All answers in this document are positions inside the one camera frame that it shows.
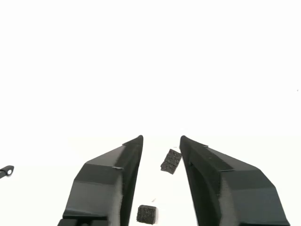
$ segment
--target foam block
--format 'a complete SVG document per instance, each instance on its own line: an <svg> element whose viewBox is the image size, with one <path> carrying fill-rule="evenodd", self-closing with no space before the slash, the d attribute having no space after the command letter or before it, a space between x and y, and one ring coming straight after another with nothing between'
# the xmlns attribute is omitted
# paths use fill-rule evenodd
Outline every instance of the foam block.
<svg viewBox="0 0 301 226"><path fill-rule="evenodd" d="M154 206L141 205L138 208L137 221L153 225L156 222L157 208Z"/></svg>
<svg viewBox="0 0 301 226"><path fill-rule="evenodd" d="M177 169L182 155L172 149L169 150L164 162L161 164L161 170L168 172L170 174L174 174Z"/></svg>

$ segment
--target small black sponge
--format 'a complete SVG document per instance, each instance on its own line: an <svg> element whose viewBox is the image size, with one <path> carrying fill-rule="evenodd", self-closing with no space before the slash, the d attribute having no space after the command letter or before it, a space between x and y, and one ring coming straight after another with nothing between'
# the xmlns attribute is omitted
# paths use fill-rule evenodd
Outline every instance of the small black sponge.
<svg viewBox="0 0 301 226"><path fill-rule="evenodd" d="M153 225L156 222L156 211L157 208L154 206L139 206L137 213L137 221Z"/></svg>
<svg viewBox="0 0 301 226"><path fill-rule="evenodd" d="M182 155L172 149L169 150L164 162L161 165L161 170L166 171L170 174L174 174L177 169Z"/></svg>

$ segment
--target black foam cube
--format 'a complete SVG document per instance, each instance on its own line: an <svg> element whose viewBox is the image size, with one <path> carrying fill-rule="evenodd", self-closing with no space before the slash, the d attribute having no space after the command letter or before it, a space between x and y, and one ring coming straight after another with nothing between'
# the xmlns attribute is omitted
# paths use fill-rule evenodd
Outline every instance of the black foam cube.
<svg viewBox="0 0 301 226"><path fill-rule="evenodd" d="M137 221L153 225L156 222L157 208L154 206L141 205L138 208Z"/></svg>
<svg viewBox="0 0 301 226"><path fill-rule="evenodd" d="M174 174L175 170L177 169L182 155L172 149L169 150L164 162L161 165L161 170L168 172L170 174Z"/></svg>

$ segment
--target black plastic part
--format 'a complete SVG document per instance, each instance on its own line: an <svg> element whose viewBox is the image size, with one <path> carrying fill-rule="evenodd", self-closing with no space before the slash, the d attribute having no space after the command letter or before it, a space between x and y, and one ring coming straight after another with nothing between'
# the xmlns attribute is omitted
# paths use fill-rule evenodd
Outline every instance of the black plastic part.
<svg viewBox="0 0 301 226"><path fill-rule="evenodd" d="M5 176L9 177L13 174L15 167L14 166L6 166L2 169L0 169L0 178L3 178Z"/></svg>
<svg viewBox="0 0 301 226"><path fill-rule="evenodd" d="M166 171L170 174L174 174L177 169L180 160L182 158L181 153L178 153L172 149L169 150L164 162L161 164L161 170Z"/></svg>
<svg viewBox="0 0 301 226"><path fill-rule="evenodd" d="M59 226L127 226L143 136L84 164L75 177Z"/></svg>
<svg viewBox="0 0 301 226"><path fill-rule="evenodd" d="M276 188L256 167L181 137L200 226L289 226Z"/></svg>
<svg viewBox="0 0 301 226"><path fill-rule="evenodd" d="M141 205L138 208L137 221L153 225L156 222L157 208L154 206Z"/></svg>

